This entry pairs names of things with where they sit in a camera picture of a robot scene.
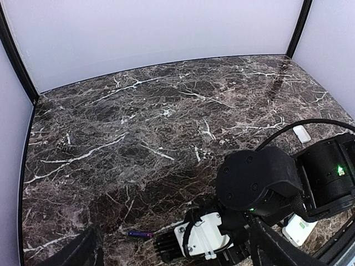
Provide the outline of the white battery cover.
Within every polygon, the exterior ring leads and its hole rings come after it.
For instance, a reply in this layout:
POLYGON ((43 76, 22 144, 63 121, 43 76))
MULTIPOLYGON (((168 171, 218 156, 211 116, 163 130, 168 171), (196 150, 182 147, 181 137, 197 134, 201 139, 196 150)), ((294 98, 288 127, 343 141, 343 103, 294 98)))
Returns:
POLYGON ((300 143, 306 144, 311 141, 311 137, 303 125, 297 125, 292 128, 300 143))

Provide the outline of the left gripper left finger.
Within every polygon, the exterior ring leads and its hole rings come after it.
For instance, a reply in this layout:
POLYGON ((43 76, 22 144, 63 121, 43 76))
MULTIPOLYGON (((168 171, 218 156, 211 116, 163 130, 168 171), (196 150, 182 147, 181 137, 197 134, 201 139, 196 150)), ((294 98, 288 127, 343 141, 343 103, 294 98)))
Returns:
POLYGON ((90 227, 37 265, 104 265, 103 235, 97 227, 90 227))

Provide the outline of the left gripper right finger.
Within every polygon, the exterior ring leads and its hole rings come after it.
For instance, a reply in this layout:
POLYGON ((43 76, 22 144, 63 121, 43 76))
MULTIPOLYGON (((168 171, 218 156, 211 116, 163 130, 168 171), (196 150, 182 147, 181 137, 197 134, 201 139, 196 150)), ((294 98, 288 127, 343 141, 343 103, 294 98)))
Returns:
POLYGON ((250 224, 249 236, 253 265, 325 265, 294 247, 258 217, 250 224))

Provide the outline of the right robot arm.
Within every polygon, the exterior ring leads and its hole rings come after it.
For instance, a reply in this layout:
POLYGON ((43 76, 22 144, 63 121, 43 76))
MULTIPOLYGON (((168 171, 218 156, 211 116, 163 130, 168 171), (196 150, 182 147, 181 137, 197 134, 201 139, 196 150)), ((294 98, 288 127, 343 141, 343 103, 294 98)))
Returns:
POLYGON ((319 141, 294 156, 267 139, 254 150, 228 155, 216 178, 216 196, 249 224, 254 265, 351 265, 354 219, 314 255, 294 247, 271 229, 273 220, 294 213, 306 222, 330 218, 354 207, 354 126, 329 119, 297 125, 331 124, 348 132, 319 141))

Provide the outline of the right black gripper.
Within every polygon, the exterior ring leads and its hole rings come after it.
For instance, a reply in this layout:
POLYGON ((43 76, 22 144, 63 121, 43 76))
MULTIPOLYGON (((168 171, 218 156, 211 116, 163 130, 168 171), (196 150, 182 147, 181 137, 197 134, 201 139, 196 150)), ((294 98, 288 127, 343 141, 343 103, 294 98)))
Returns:
POLYGON ((224 213, 221 233, 230 233, 233 246, 219 253, 219 265, 237 265, 250 256, 249 224, 244 213, 224 213))

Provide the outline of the purple battery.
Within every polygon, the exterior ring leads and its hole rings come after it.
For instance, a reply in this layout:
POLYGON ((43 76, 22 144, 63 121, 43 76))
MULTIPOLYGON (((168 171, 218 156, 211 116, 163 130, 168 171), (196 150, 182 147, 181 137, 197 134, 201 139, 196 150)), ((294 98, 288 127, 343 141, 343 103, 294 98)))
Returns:
POLYGON ((150 239, 153 237, 153 234, 150 232, 129 231, 128 236, 134 238, 150 239))

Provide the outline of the white remote control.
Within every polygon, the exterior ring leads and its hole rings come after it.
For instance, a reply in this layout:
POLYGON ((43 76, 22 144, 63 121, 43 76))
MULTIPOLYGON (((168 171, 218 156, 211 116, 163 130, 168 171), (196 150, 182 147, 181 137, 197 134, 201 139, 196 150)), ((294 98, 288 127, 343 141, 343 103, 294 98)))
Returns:
POLYGON ((294 214, 288 221, 287 226, 282 228, 282 234, 296 248, 303 245, 317 225, 316 222, 306 222, 298 215, 294 214))

